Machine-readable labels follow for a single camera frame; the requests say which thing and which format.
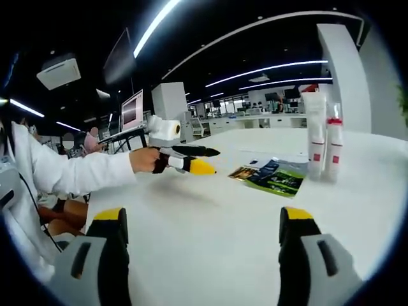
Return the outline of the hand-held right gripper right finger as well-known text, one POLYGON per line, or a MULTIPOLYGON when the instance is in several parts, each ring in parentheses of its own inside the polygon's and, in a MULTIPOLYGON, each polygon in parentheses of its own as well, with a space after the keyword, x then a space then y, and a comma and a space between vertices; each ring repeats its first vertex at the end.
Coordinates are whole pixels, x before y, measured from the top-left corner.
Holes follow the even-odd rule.
POLYGON ((353 257, 307 211, 280 211, 279 305, 345 305, 361 288, 353 257))

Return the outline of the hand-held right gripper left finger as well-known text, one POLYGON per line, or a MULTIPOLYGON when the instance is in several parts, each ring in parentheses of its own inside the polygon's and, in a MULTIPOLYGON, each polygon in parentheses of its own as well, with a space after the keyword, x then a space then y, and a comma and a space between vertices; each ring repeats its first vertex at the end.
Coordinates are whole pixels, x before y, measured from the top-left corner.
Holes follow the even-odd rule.
POLYGON ((50 292, 63 305, 129 305, 126 209, 96 214, 55 260, 50 292))

